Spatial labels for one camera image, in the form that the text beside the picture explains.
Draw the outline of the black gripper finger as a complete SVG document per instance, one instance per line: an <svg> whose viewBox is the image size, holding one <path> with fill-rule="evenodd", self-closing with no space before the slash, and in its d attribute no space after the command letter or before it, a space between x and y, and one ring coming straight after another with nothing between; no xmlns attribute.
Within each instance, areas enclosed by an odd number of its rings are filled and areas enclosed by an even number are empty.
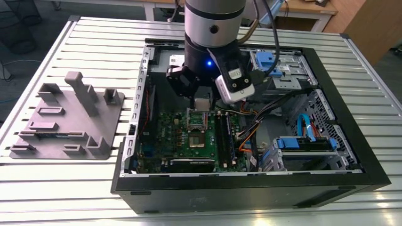
<svg viewBox="0 0 402 226"><path fill-rule="evenodd" d="M215 110L216 102L220 100L220 94L219 92L212 92L211 94L211 107L210 110Z"/></svg>
<svg viewBox="0 0 402 226"><path fill-rule="evenodd" d="M166 72L166 79L175 94L190 99L190 108L195 109L195 93L199 88L199 81L187 66L170 65Z"/></svg>

